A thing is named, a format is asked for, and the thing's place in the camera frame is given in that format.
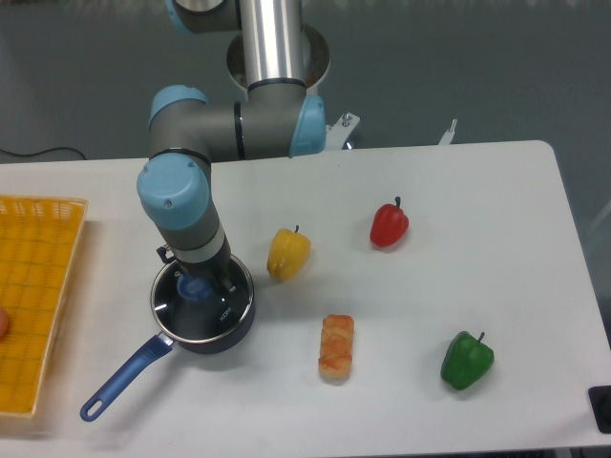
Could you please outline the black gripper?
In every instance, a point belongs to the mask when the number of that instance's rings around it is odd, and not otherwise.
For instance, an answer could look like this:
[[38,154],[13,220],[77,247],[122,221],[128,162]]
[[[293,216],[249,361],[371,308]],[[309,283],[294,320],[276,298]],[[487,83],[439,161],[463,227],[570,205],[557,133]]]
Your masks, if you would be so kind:
[[220,247],[209,244],[195,250],[179,250],[165,244],[160,246],[156,252],[161,261],[171,270],[168,277],[174,287],[178,285],[180,276],[186,274],[192,278],[204,279],[212,283],[217,282],[221,277],[221,287],[227,294],[237,291],[237,286],[225,277],[231,256],[228,242],[224,242]]

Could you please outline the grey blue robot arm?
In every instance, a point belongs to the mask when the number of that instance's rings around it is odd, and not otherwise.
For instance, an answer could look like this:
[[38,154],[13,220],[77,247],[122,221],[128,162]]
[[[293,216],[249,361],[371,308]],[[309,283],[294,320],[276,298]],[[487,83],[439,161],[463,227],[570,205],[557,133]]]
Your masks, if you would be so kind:
[[181,270],[216,280],[231,249],[211,191],[215,162],[317,154],[326,146],[322,98],[306,92],[299,1],[169,1],[191,33],[240,31],[247,99],[211,106],[199,90],[170,86],[153,99],[150,157],[137,193]]

